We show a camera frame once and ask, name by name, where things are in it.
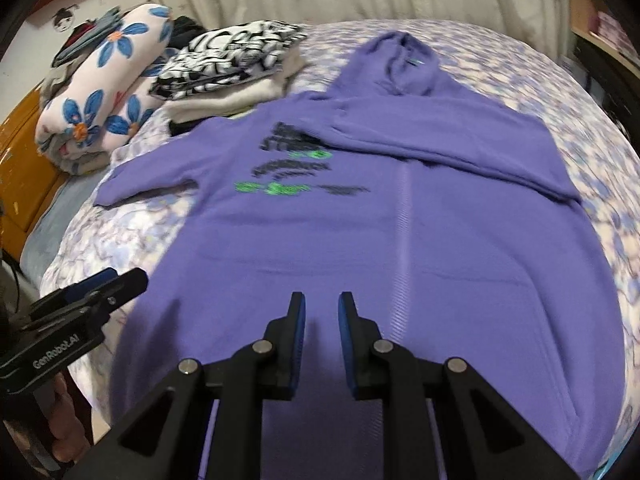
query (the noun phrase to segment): white folded cloth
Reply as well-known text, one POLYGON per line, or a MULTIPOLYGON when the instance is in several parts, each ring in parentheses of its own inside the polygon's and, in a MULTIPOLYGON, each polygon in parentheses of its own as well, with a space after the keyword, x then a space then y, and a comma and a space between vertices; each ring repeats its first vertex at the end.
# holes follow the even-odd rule
POLYGON ((215 116, 228 117, 258 103, 283 97, 287 79, 302 70, 305 65, 306 61, 300 55, 300 48, 294 46, 282 61, 280 72, 247 83, 166 101, 162 109, 174 123, 215 116))

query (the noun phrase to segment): metal bolt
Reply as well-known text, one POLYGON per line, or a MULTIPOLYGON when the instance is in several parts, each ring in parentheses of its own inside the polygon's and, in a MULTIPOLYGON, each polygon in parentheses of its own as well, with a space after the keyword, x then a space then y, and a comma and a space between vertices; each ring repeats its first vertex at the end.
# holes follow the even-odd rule
POLYGON ((461 374, 466 370, 466 361, 464 359, 460 359, 459 357, 454 357, 453 359, 449 359, 449 361, 447 361, 447 368, 452 372, 461 374))
POLYGON ((387 339, 378 339, 373 343, 373 349, 381 354, 388 354, 394 349, 394 344, 387 339))
POLYGON ((92 290, 86 295, 87 301, 95 301, 100 298, 101 294, 97 290, 92 290))
POLYGON ((196 359, 183 359, 178 364, 178 370, 180 370, 185 375, 193 374, 197 369, 198 362, 196 361, 196 359))
POLYGON ((271 344, 271 341, 260 339, 253 344, 252 348, 257 354, 266 354, 267 352, 271 352, 273 345, 271 344))

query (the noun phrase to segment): orange furniture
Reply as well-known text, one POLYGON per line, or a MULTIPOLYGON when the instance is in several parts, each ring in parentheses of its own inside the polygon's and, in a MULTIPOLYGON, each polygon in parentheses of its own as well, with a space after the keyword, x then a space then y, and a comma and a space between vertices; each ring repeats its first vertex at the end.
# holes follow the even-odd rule
POLYGON ((34 88, 0 125, 0 200, 4 250, 16 261, 29 233, 67 175, 38 154, 33 140, 40 111, 34 88))

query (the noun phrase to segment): black and white patterned cloth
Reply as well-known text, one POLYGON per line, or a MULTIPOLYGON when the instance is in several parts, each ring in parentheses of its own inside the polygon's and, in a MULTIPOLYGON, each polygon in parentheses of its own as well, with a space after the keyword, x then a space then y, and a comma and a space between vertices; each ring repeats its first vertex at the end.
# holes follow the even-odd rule
POLYGON ((177 100, 273 74, 306 38, 303 28, 259 20, 205 32, 168 61, 149 93, 177 100))

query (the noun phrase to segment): floral bedsheet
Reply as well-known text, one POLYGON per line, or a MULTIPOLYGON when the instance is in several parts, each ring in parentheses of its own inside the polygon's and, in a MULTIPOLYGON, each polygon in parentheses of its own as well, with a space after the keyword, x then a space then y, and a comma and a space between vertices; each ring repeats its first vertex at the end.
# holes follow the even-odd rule
MULTIPOLYGON (((507 106, 542 118, 553 135, 609 261, 625 333, 626 389, 620 421, 606 458, 615 457, 640 415, 640 160, 590 96, 549 58, 527 45, 474 25, 431 20, 370 20, 310 28, 302 54, 311 62, 290 91, 323 90, 353 49, 385 32, 405 30, 434 48, 452 76, 507 106)), ((111 167, 167 141, 160 108, 111 167)), ((152 272, 193 201, 187 186, 146 193, 117 208, 92 207, 93 196, 69 224, 47 269, 41 294, 103 269, 152 272)), ((71 373, 92 406, 109 420, 108 377, 118 336, 132 304, 105 326, 106 340, 76 361, 71 373)))

